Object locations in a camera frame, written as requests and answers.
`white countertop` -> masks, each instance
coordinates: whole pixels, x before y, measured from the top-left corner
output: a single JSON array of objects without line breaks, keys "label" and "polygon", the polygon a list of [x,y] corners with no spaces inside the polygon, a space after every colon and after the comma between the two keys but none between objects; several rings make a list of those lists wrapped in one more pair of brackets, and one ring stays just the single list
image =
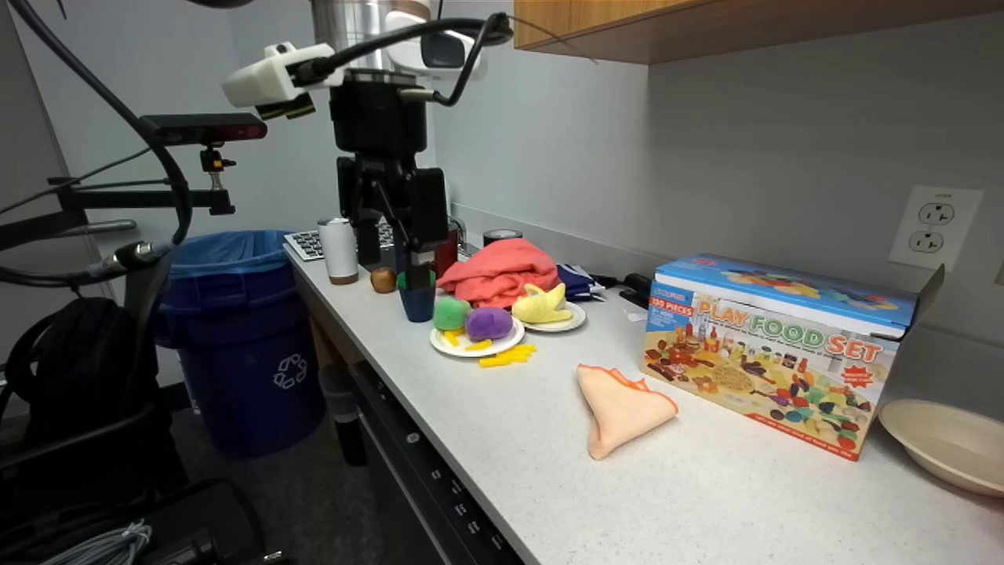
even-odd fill
[{"label": "white countertop", "polygon": [[526,561],[1004,561],[1004,500],[938,482],[881,424],[843,461],[651,378],[678,421],[593,461],[573,367],[640,378],[642,312],[615,295],[576,333],[526,333],[526,363],[481,371],[433,351],[399,295],[299,266]]}]

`wooden cabinet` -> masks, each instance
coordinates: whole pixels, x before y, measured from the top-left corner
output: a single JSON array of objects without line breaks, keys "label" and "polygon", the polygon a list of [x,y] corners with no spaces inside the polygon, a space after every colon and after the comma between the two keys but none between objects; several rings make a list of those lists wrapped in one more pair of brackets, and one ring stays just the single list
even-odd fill
[{"label": "wooden cabinet", "polygon": [[993,9],[1004,0],[515,0],[515,43],[663,63]]}]

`white plate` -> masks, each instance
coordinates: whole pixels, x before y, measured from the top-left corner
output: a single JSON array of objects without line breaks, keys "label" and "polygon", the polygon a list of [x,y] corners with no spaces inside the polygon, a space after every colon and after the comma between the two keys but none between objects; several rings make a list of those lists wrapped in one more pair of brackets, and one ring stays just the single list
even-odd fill
[{"label": "white plate", "polygon": [[880,413],[910,458],[934,476],[1004,495],[1004,424],[952,404],[900,398]]},{"label": "white plate", "polygon": [[526,333],[570,333],[588,322],[588,312],[582,306],[564,300],[564,312],[570,312],[563,322],[526,322]]},{"label": "white plate", "polygon": [[506,339],[493,342],[489,348],[481,348],[481,351],[467,351],[471,339],[461,337],[459,346],[446,342],[441,333],[433,326],[430,331],[430,346],[450,357],[486,357],[486,356],[498,356],[498,351],[509,351],[515,348],[518,342],[524,339],[524,322],[512,318],[512,331]]}]

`wall outlet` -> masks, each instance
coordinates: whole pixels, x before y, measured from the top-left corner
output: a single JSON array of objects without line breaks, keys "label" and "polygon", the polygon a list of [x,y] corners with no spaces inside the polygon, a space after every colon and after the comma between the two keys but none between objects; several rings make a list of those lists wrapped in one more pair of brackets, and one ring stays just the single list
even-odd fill
[{"label": "wall outlet", "polygon": [[953,266],[975,221],[982,190],[948,184],[912,184],[900,231],[887,258],[912,266]]}]

